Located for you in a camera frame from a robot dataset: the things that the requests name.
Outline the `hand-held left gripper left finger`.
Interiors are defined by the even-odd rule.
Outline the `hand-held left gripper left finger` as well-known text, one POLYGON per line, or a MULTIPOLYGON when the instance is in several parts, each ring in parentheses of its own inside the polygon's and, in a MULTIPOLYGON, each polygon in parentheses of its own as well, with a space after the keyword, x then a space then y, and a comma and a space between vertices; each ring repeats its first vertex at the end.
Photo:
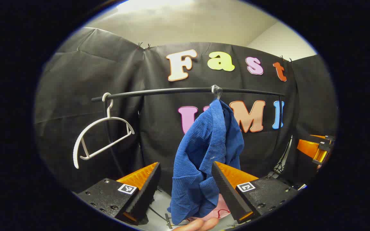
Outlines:
POLYGON ((160 176, 160 163, 154 162, 119 180, 104 178, 77 196, 113 218, 138 225, 153 201, 160 176))

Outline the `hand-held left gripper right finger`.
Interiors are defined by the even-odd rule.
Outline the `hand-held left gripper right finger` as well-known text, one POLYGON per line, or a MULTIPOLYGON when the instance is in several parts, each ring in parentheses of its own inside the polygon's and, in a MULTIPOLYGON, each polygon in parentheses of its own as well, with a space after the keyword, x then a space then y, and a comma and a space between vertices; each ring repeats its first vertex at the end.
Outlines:
POLYGON ((274 177, 258 178, 218 161, 212 163, 211 173, 238 224, 273 212, 298 194, 297 189, 274 177))

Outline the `pink laundry hamper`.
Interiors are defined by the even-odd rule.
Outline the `pink laundry hamper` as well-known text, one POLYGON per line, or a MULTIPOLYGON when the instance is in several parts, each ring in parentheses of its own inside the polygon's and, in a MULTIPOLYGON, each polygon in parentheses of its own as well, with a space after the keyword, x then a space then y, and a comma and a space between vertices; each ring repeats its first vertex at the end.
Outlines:
POLYGON ((209 214, 207 214, 205 217, 197 218, 197 217, 189 217, 186 220, 189 222, 192 222, 194 220, 202 220, 204 222, 208 221, 209 219, 216 218, 216 219, 222 219, 228 215, 230 215, 230 210, 223 199, 223 196, 219 193, 218 203, 217 207, 213 209, 209 214))

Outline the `blue knitted garment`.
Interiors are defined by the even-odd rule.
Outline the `blue knitted garment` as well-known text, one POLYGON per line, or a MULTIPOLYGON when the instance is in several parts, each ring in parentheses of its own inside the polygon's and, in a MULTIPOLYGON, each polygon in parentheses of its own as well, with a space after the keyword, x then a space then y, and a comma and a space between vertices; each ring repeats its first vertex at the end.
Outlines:
POLYGON ((178 225, 203 218, 218 206, 220 190, 212 175, 215 161, 240 169, 245 142, 233 110, 214 99, 182 138, 176 152, 168 212, 178 225))

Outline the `white plastic hanger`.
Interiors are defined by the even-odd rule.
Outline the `white plastic hanger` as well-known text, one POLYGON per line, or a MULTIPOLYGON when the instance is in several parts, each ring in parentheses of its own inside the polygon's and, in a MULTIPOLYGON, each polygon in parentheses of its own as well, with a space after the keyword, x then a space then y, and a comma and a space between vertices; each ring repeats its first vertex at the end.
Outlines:
POLYGON ((97 156, 98 154, 100 154, 100 153, 104 152, 105 150, 111 148, 112 146, 116 145, 117 143, 119 143, 123 139, 129 137, 130 135, 135 134, 135 131, 134 131, 133 127, 131 126, 131 124, 129 124, 128 121, 126 121, 125 119, 122 119, 120 117, 112 117, 111 116, 110 110, 113 107, 113 99, 111 99, 110 96, 111 96, 111 94, 108 93, 108 92, 105 93, 102 96, 102 102, 104 102, 105 106, 106 106, 106 116, 99 119, 99 120, 96 120, 96 121, 92 122, 91 124, 89 124, 86 128, 84 128, 84 130, 82 130, 82 132, 78 135, 78 137, 76 139, 76 142, 75 142, 74 148, 73 148, 73 164, 74 164, 74 167, 76 169, 79 169, 79 164, 78 164, 79 159, 82 159, 82 160, 92 159, 94 156, 97 156), (103 148, 100 148, 99 150, 90 154, 88 152, 87 146, 86 146, 85 141, 84 141, 84 135, 88 132, 89 129, 93 128, 94 126, 96 126, 98 124, 101 124, 101 123, 104 123, 104 122, 107 122, 107 121, 110 121, 110 120, 118 120, 118 121, 124 122, 125 126, 126 126, 126 130, 127 130, 127 134, 122 136, 121 138, 119 138, 116 141, 110 142, 108 145, 106 145, 103 148), (79 149, 80 145, 82 145, 82 147, 83 147, 83 150, 85 152, 85 156, 79 156, 78 155, 78 149, 79 149))

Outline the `white hanger with taped hook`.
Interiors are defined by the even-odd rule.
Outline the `white hanger with taped hook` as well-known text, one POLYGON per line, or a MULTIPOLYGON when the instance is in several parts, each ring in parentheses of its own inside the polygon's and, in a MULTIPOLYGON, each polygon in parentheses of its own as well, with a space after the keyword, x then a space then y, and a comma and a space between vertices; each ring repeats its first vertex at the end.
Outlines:
POLYGON ((218 99, 220 100, 221 95, 222 95, 222 88, 219 87, 218 85, 212 85, 211 86, 211 93, 218 99))

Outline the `black clothes rack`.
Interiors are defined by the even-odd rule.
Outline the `black clothes rack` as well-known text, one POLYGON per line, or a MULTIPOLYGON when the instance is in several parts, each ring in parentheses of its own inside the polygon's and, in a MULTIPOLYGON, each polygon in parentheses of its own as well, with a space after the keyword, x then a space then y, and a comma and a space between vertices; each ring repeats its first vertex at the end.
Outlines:
MULTIPOLYGON (((284 101, 281 93, 268 94, 241 88, 223 88, 221 101, 232 110, 245 142, 240 155, 240 170, 256 177, 265 177, 278 165, 289 136, 279 123, 279 106, 284 101)), ((106 116, 102 96, 91 98, 100 102, 97 118, 106 116)), ((216 97, 211 87, 163 88, 111 94, 112 117, 125 119, 135 134, 123 139, 100 154, 110 154, 110 169, 104 175, 116 180, 154 162, 160 162, 162 187, 170 190, 174 159, 185 132, 216 97)), ((91 154, 127 134, 122 121, 104 122, 99 126, 101 145, 94 147, 87 138, 86 146, 91 154)))

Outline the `black backdrop cloth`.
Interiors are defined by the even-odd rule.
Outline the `black backdrop cloth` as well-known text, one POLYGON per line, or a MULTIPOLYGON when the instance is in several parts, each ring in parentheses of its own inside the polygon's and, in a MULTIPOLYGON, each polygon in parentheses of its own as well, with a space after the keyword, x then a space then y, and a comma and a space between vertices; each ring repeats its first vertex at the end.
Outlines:
POLYGON ((160 188, 170 192, 173 163, 184 132, 208 107, 211 93, 174 93, 116 98, 112 116, 125 119, 135 134, 88 161, 73 164, 82 130, 106 115, 104 93, 218 85, 283 94, 283 127, 278 97, 224 93, 245 139, 241 169, 269 174, 296 130, 334 136, 338 107, 330 74, 319 55, 289 62, 263 51, 212 42, 166 44, 151 48, 111 32, 85 27, 71 36, 45 64, 36 95, 35 129, 41 158, 58 181, 81 192, 121 172, 130 174, 156 161, 160 188))

